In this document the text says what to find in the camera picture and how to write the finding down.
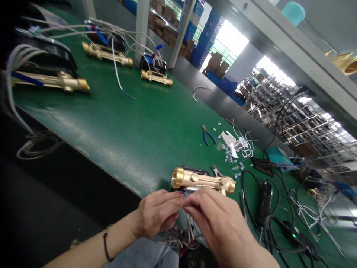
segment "pliers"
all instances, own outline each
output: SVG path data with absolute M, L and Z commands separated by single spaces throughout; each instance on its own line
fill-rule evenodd
M 224 177 L 216 168 L 216 165 L 211 166 L 211 170 L 214 172 L 216 177 Z
M 213 140 L 213 142 L 216 144 L 216 140 L 215 138 L 213 138 L 213 136 L 207 131 L 206 127 L 204 125 L 202 125 L 202 129 L 203 129 L 203 139 L 205 141 L 205 144 L 208 145 L 208 142 L 206 140 L 206 133 L 208 134 L 208 136 L 211 137 L 211 139 Z

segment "jeans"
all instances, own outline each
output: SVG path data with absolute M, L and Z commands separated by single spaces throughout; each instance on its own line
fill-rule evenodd
M 178 252 L 154 240 L 142 237 L 117 255 L 105 267 L 178 268 L 178 263 Z

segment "black bracelet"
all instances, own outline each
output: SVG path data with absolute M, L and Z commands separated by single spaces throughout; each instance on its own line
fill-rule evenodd
M 108 260 L 109 262 L 112 262 L 114 259 L 111 259 L 111 258 L 109 257 L 109 254 L 108 254 L 107 240 L 106 240 L 107 236 L 108 236 L 108 234 L 107 234 L 107 232 L 105 232 L 104 235 L 103 235 L 103 238 L 104 238 L 105 256 L 107 257 L 107 260 Z

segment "green table surface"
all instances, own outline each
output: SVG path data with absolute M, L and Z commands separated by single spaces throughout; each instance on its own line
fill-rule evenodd
M 70 24 L 82 23 L 79 18 L 64 11 L 50 10 Z M 172 171 L 181 165 L 210 170 L 210 165 L 215 164 L 225 176 L 233 177 L 234 165 L 224 162 L 224 151 L 218 150 L 220 143 L 223 143 L 223 140 L 218 139 L 218 135 L 224 130 L 233 134 L 232 125 L 222 120 L 203 102 L 196 102 L 192 93 L 175 77 L 168 74 L 173 85 L 165 87 L 159 83 L 141 80 L 140 70 L 136 67 L 128 68 L 118 64 L 123 88 L 136 97 L 131 100 L 118 86 L 112 61 L 87 57 L 81 45 L 85 39 L 80 36 L 63 38 L 61 41 L 71 49 L 79 75 L 84 77 L 90 86 L 90 94 L 75 92 L 71 95 L 59 89 L 15 87 L 15 103 L 25 112 L 140 197 L 158 189 L 169 190 Z M 205 125 L 216 137 L 218 145 L 214 145 L 209 137 L 209 146 L 205 145 L 201 125 Z M 261 150 L 254 148 L 254 156 L 261 157 Z M 243 163 L 260 182 L 267 179 L 267 176 L 250 167 L 250 159 Z M 282 194 L 276 215 L 282 220 L 289 220 L 291 212 L 282 184 L 277 177 L 272 180 L 276 182 Z M 298 185 L 290 175 L 284 175 L 284 180 L 288 189 Z M 255 215 L 258 186 L 249 174 L 245 184 L 247 199 Z M 238 201 L 240 188 L 238 185 L 236 191 L 228 196 Z M 302 202 L 311 202 L 304 191 L 299 194 Z M 249 217 L 248 224 L 259 239 Z M 312 239 L 298 219 L 296 225 Z M 292 248 L 275 224 L 273 226 L 279 245 Z M 356 236 L 351 236 L 351 233 L 339 230 L 338 235 L 353 245 L 353 238 Z M 351 260 L 341 256 L 324 231 L 318 250 L 330 267 L 352 267 Z M 297 254 L 283 254 L 290 267 L 302 267 Z M 283 267 L 277 252 L 274 256 Z M 305 258 L 305 261 L 309 267 L 309 259 Z M 321 262 L 315 262 L 315 267 L 323 266 Z

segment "metal rack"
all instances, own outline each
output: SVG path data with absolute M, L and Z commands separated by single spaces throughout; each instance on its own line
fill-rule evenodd
M 263 72 L 262 69 L 255 69 L 244 80 L 248 92 L 244 108 L 273 131 L 281 108 L 298 88 L 278 83 L 274 76 L 263 75 L 262 79 Z M 346 163 L 356 163 L 357 169 L 357 141 L 351 143 L 344 139 L 340 133 L 346 131 L 336 126 L 332 118 L 325 118 L 324 114 L 322 109 L 295 99 L 284 118 L 279 118 L 278 137 L 283 142 L 287 139 L 293 146 L 307 144 L 315 153 L 314 157 L 306 161 L 316 168 L 343 173 L 353 170 L 351 165 L 347 167 Z

